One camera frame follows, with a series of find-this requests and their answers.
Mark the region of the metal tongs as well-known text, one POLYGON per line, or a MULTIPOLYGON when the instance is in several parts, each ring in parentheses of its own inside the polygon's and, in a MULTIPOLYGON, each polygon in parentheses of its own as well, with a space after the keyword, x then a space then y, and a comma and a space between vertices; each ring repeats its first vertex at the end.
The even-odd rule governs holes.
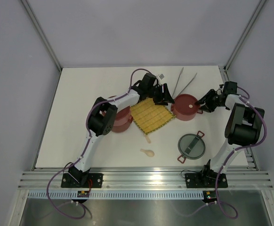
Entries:
POLYGON ((187 76, 187 75, 184 75, 184 71, 185 71, 185 68, 182 67, 179 72, 174 90, 172 92, 173 98, 183 94, 183 92, 192 84, 192 82, 195 80, 195 78, 198 75, 198 73, 195 73, 193 76, 187 76))

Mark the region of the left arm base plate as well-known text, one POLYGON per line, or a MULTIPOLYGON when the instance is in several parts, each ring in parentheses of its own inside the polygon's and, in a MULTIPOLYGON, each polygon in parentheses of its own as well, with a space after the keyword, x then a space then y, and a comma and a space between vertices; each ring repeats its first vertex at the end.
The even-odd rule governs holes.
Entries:
POLYGON ((80 179, 75 179, 69 173, 62 176, 62 188, 101 188, 103 183, 103 174, 101 173, 87 173, 80 179))

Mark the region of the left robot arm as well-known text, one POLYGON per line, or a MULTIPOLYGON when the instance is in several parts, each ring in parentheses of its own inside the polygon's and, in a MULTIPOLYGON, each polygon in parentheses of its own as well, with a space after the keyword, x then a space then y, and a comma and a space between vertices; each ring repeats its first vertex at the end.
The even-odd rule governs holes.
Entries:
POLYGON ((91 185, 89 171, 94 154, 102 138, 112 130, 117 112, 147 98, 151 98, 155 105, 167 106, 174 103, 167 84, 160 84, 157 76, 148 70, 141 80, 130 84, 126 93, 108 99, 96 99, 86 118, 87 134, 82 154, 65 168, 67 173, 62 179, 65 187, 82 188, 91 185))

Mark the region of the red steel bowl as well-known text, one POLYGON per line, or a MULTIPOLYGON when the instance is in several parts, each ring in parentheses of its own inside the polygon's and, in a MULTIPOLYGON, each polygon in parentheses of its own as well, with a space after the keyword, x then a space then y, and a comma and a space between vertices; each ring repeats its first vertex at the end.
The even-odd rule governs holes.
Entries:
POLYGON ((198 105, 171 105, 171 111, 178 120, 190 121, 195 118, 196 114, 203 114, 203 111, 199 109, 198 105))
POLYGON ((115 132, 115 133, 124 132, 124 131, 126 131, 126 130, 130 127, 130 125, 131 125, 131 123, 128 121, 128 122, 126 122, 126 123, 123 124, 123 125, 120 125, 120 126, 113 126, 112 132, 115 132))
POLYGON ((128 121, 130 123, 132 123, 132 121, 133 121, 133 116, 131 115, 130 106, 117 112, 113 126, 120 126, 120 125, 125 124, 128 121))

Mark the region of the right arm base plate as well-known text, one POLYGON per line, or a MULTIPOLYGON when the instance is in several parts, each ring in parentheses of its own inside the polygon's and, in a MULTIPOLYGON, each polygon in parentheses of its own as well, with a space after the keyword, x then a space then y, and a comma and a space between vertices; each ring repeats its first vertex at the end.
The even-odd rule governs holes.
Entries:
MULTIPOLYGON (((200 173, 186 173, 184 176, 187 188, 215 188, 217 173, 205 176, 200 173)), ((219 175, 218 188, 228 188, 225 174, 219 175)))

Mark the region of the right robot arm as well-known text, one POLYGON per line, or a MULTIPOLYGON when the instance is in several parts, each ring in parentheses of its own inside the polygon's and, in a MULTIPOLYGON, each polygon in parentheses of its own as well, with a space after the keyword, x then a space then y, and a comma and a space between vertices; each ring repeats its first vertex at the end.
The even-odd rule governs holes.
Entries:
POLYGON ((211 89, 196 102, 200 110, 208 113, 217 107, 225 107, 230 116, 225 128, 225 142, 218 153, 195 175, 195 185, 200 188, 227 187, 226 171, 235 157, 244 149, 258 146, 261 131, 266 131, 264 109, 249 103, 249 94, 238 94, 236 82, 227 81, 220 91, 211 89))

